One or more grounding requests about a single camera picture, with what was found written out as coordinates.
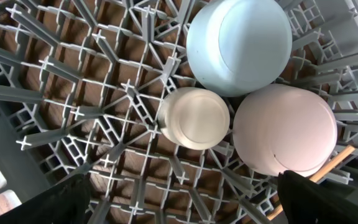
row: pink container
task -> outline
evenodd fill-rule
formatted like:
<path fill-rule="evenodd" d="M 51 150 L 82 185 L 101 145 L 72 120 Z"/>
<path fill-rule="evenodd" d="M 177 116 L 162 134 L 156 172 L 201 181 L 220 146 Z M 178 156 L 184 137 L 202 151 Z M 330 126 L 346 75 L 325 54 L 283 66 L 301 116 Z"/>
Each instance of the pink container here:
<path fill-rule="evenodd" d="M 336 139 L 328 104 L 310 91 L 286 85 L 271 84 L 251 93 L 234 118 L 236 150 L 261 174 L 293 170 L 312 175 L 327 161 Z"/>

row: gray plastic grid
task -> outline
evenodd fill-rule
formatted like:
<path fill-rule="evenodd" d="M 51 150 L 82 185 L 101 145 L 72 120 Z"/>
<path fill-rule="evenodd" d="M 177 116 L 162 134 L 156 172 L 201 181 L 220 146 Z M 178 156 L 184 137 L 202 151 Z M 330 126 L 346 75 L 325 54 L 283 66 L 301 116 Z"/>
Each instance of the gray plastic grid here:
<path fill-rule="evenodd" d="M 207 2 L 183 0 L 180 7 L 176 7 L 175 2 L 166 0 L 165 4 L 173 15 L 173 17 L 170 17 L 166 12 L 158 9 L 160 0 L 145 0 L 136 4 L 131 0 L 108 0 L 107 2 L 117 4 L 126 9 L 119 26 L 101 24 L 96 21 L 95 17 L 99 13 L 101 2 L 101 0 L 96 0 L 96 7 L 94 8 L 94 11 L 91 12 L 86 3 L 73 0 L 75 7 L 81 14 L 81 17 L 78 17 L 68 10 L 70 2 L 66 0 L 61 1 L 59 8 L 43 6 L 36 0 L 0 1 L 0 12 L 10 12 L 11 17 L 18 22 L 17 27 L 0 24 L 0 29 L 14 32 L 16 34 L 17 42 L 17 50 L 15 54 L 0 48 L 0 77 L 6 77 L 10 86 L 0 85 L 0 113 L 8 121 L 12 121 L 13 119 L 19 121 L 19 125 L 13 126 L 13 128 L 17 131 L 18 136 L 24 136 L 24 138 L 18 141 L 18 143 L 22 144 L 22 150 L 26 151 L 44 144 L 49 145 L 53 154 L 40 161 L 40 164 L 46 164 L 48 166 L 49 171 L 46 173 L 47 176 L 51 176 L 56 170 L 63 168 L 68 174 L 63 179 L 76 173 L 85 174 L 87 172 L 108 179 L 105 198 L 102 200 L 92 199 L 91 201 L 89 211 L 93 214 L 89 223 L 101 223 L 105 219 L 110 208 L 118 208 L 123 212 L 130 213 L 128 223 L 130 223 L 136 215 L 142 214 L 154 215 L 156 223 L 166 223 L 168 222 L 168 218 L 173 218 L 182 223 L 215 223 L 217 211 L 220 209 L 221 204 L 226 202 L 238 203 L 239 206 L 237 212 L 224 220 L 223 223 L 235 223 L 246 215 L 249 215 L 257 223 L 268 223 L 269 221 L 261 214 L 266 214 L 273 210 L 274 207 L 270 199 L 277 193 L 275 186 L 274 184 L 271 184 L 272 181 L 270 177 L 263 177 L 262 179 L 258 178 L 252 170 L 250 170 L 250 176 L 237 174 L 236 170 L 243 167 L 244 164 L 240 159 L 232 158 L 234 147 L 229 142 L 223 141 L 212 149 L 203 151 L 199 162 L 179 159 L 177 152 L 179 150 L 184 150 L 180 149 L 179 146 L 176 146 L 175 153 L 172 156 L 165 156 L 150 151 L 153 147 L 153 140 L 161 133 L 159 132 L 156 123 L 157 118 L 152 117 L 142 99 L 147 98 L 160 103 L 166 95 L 166 92 L 170 93 L 177 88 L 174 79 L 189 80 L 192 82 L 193 86 L 196 85 L 196 80 L 194 78 L 183 77 L 176 74 L 178 67 L 188 63 L 186 61 L 185 47 L 181 46 L 178 43 L 178 40 L 179 34 L 182 31 L 184 35 L 188 32 L 190 26 L 190 23 L 188 22 L 190 12 L 193 10 L 194 6 L 196 4 L 204 6 Z M 279 4 L 286 10 L 290 20 L 293 35 L 295 37 L 293 50 L 296 50 L 296 55 L 292 56 L 290 59 L 295 65 L 295 69 L 293 70 L 294 80 L 288 82 L 279 78 L 277 82 L 307 88 L 323 97 L 328 97 L 329 104 L 333 109 L 336 108 L 337 104 L 340 105 L 342 110 L 335 110 L 334 113 L 338 120 L 338 125 L 345 126 L 346 135 L 343 141 L 353 141 L 358 143 L 358 87 L 354 89 L 351 88 L 349 83 L 344 86 L 342 86 L 341 83 L 343 77 L 352 77 L 350 66 L 358 65 L 358 54 L 342 57 L 336 46 L 335 40 L 329 31 L 330 28 L 348 19 L 353 19 L 353 17 L 356 16 L 356 13 L 354 11 L 349 11 L 346 15 L 336 17 L 330 21 L 325 21 L 319 13 L 319 9 L 314 1 L 302 2 L 299 0 L 281 0 Z M 57 15 L 57 30 L 54 33 L 46 29 L 42 23 L 35 19 L 37 11 L 45 11 Z M 140 13 L 140 21 L 135 15 L 135 12 Z M 64 43 L 59 39 L 66 18 L 82 22 L 89 26 L 88 33 L 81 45 Z M 133 20 L 139 33 L 141 33 L 140 35 L 126 29 L 129 19 Z M 157 19 L 163 19 L 166 22 L 155 27 L 154 24 Z M 117 34 L 116 44 L 114 46 L 108 44 L 106 37 L 102 34 L 102 30 L 110 30 Z M 172 32 L 178 34 L 175 43 L 161 41 L 163 37 Z M 120 48 L 123 36 L 145 42 L 144 52 L 140 62 L 124 60 L 117 56 L 116 52 Z M 26 46 L 30 37 L 42 40 L 50 46 L 49 55 L 44 60 L 39 61 L 39 64 L 27 63 L 24 61 Z M 96 41 L 101 52 L 97 52 L 90 47 L 91 39 Z M 320 44 L 319 40 L 322 39 L 326 44 Z M 172 55 L 167 58 L 165 64 L 162 63 L 161 58 L 158 56 L 154 47 L 155 45 L 173 50 Z M 313 65 L 306 59 L 306 53 L 305 50 L 303 50 L 303 47 L 307 45 L 313 50 L 314 56 L 318 59 L 318 65 Z M 71 68 L 59 60 L 54 59 L 58 47 L 65 47 L 80 53 L 78 68 Z M 149 51 L 158 62 L 158 68 L 154 68 L 144 63 L 145 55 L 147 55 Z M 81 74 L 80 71 L 82 71 L 85 64 L 86 54 L 109 60 L 109 71 L 103 82 L 90 80 Z M 131 85 L 129 80 L 127 83 L 122 83 L 120 86 L 112 85 L 108 82 L 111 79 L 113 68 L 118 63 L 137 69 L 134 85 Z M 40 70 L 39 91 L 22 89 L 21 84 L 17 79 L 21 66 L 33 67 Z M 298 79 L 298 73 L 305 67 L 315 69 L 316 76 Z M 140 85 L 139 77 L 142 70 L 158 73 L 159 76 Z M 43 97 L 49 73 L 56 74 L 59 77 L 72 82 L 71 93 L 68 94 L 64 102 L 54 101 Z M 73 106 L 74 94 L 78 88 L 78 82 L 80 80 L 102 87 L 101 99 L 98 106 Z M 140 93 L 142 89 L 147 88 L 155 82 L 161 82 L 164 85 L 160 97 Z M 327 83 L 331 85 L 329 93 L 324 90 L 324 84 Z M 108 105 L 104 105 L 108 89 L 121 91 L 125 93 L 125 95 Z M 112 108 L 124 100 L 129 100 L 131 105 L 127 110 L 125 117 L 115 116 L 114 114 L 106 112 L 107 109 Z M 6 105 L 1 101 L 20 102 L 22 103 L 23 108 L 15 113 L 10 113 L 9 109 L 7 109 Z M 47 126 L 39 115 L 40 103 L 43 101 L 64 108 L 62 114 L 63 122 L 60 129 L 47 129 Z M 353 107 L 350 101 L 353 101 L 356 104 L 356 107 Z M 233 116 L 234 110 L 231 105 L 228 106 L 231 115 Z M 130 114 L 133 109 L 138 114 L 141 122 L 130 119 Z M 71 126 L 68 125 L 68 117 L 70 114 L 75 115 L 76 121 L 76 123 Z M 110 119 L 123 123 L 121 131 L 114 128 Z M 72 133 L 72 130 L 81 126 L 87 120 L 93 121 L 93 127 L 89 131 L 87 138 L 75 136 Z M 147 130 L 139 136 L 124 142 L 126 128 L 130 124 L 144 126 Z M 26 135 L 26 132 L 32 130 L 32 128 L 38 128 L 40 132 Z M 99 130 L 102 130 L 108 140 L 107 142 L 96 140 L 96 133 Z M 149 144 L 146 151 L 131 146 L 132 143 L 144 137 L 149 137 Z M 343 144 L 345 143 L 338 144 L 337 151 L 342 149 Z M 71 165 L 67 159 L 67 155 L 60 150 L 62 146 L 69 152 L 71 158 L 75 162 L 75 166 Z M 88 158 L 88 155 L 91 150 L 94 150 L 92 149 L 94 146 L 107 147 L 109 150 L 97 161 L 91 161 Z M 225 156 L 223 163 L 219 160 L 216 152 Z M 142 171 L 138 177 L 135 178 L 116 173 L 117 161 L 123 153 L 134 153 L 145 158 Z M 216 166 L 210 166 L 205 163 L 207 154 L 213 157 Z M 354 155 L 355 156 L 349 158 L 347 162 L 350 162 L 358 156 L 358 148 Z M 165 160 L 170 163 L 169 175 L 164 184 L 143 178 L 147 165 L 146 161 L 151 158 Z M 52 159 L 57 159 L 58 164 L 56 164 L 56 162 L 53 163 Z M 96 164 L 101 164 L 104 167 L 111 167 L 111 170 L 109 172 L 96 170 L 94 169 Z M 174 182 L 175 179 L 177 179 L 180 184 L 189 180 L 189 176 L 183 168 L 185 165 L 192 166 L 197 170 L 193 188 L 191 189 L 172 185 L 172 182 Z M 210 170 L 222 174 L 216 195 L 197 191 L 197 183 L 203 170 Z M 348 184 L 349 181 L 352 180 L 350 178 L 351 173 L 354 173 L 354 171 L 347 172 L 345 170 L 336 169 L 329 173 L 326 178 Z M 129 204 L 109 201 L 111 186 L 116 181 L 129 181 L 134 183 L 131 202 Z M 224 183 L 229 184 L 230 188 L 237 196 L 236 198 L 224 197 Z M 161 210 L 152 210 L 145 207 L 145 189 L 147 186 L 163 190 L 163 199 L 160 204 Z M 190 196 L 191 199 L 187 206 L 186 215 L 178 215 L 163 210 L 170 192 L 181 192 Z M 249 203 L 247 199 L 258 195 L 261 192 L 264 194 L 264 199 L 260 200 L 260 202 L 255 205 L 256 209 L 254 209 L 254 205 Z M 205 197 L 214 201 L 212 211 L 208 210 L 205 205 L 203 201 L 203 198 Z M 200 215 L 200 219 L 195 218 L 192 213 L 193 204 Z"/>

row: wooden stick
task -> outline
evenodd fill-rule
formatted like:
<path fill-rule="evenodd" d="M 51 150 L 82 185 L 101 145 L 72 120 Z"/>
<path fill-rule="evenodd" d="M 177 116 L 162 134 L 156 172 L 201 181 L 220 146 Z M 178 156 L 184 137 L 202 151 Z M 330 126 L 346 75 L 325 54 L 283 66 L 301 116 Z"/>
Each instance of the wooden stick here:
<path fill-rule="evenodd" d="M 353 146 L 347 146 L 342 152 L 340 152 L 334 159 L 331 159 L 325 166 L 323 166 L 317 173 L 310 177 L 310 180 L 313 182 L 317 182 L 321 180 L 329 171 L 335 168 L 340 162 L 342 162 L 348 155 L 352 154 L 354 151 Z M 267 215 L 269 220 L 273 220 L 277 215 L 279 215 L 283 211 L 283 206 L 279 205 L 277 208 L 273 210 L 272 213 Z"/>

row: black object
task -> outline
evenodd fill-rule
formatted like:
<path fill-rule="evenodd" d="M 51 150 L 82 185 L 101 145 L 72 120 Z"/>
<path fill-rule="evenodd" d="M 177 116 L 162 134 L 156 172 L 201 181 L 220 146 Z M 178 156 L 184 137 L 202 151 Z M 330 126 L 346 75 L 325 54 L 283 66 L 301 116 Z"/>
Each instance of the black object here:
<path fill-rule="evenodd" d="M 278 175 L 278 197 L 289 224 L 358 224 L 358 206 L 293 171 Z"/>
<path fill-rule="evenodd" d="M 91 199 L 90 183 L 77 174 L 0 216 L 0 224 L 83 223 Z"/>

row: plastic cup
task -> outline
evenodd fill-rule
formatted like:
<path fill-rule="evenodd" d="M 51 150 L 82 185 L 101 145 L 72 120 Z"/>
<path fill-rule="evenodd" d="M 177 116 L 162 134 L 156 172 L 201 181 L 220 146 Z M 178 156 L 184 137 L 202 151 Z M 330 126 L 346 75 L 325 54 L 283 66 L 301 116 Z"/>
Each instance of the plastic cup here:
<path fill-rule="evenodd" d="M 337 140 L 333 112 L 318 95 L 271 84 L 241 103 L 233 124 L 240 158 L 261 174 L 293 170 L 305 177 L 317 172 Z"/>
<path fill-rule="evenodd" d="M 220 96 L 209 90 L 186 87 L 168 95 L 158 113 L 161 132 L 172 142 L 203 150 L 225 137 L 229 110 Z"/>
<path fill-rule="evenodd" d="M 274 0 L 216 0 L 191 22 L 191 71 L 221 96 L 241 96 L 272 83 L 290 58 L 292 33 Z"/>

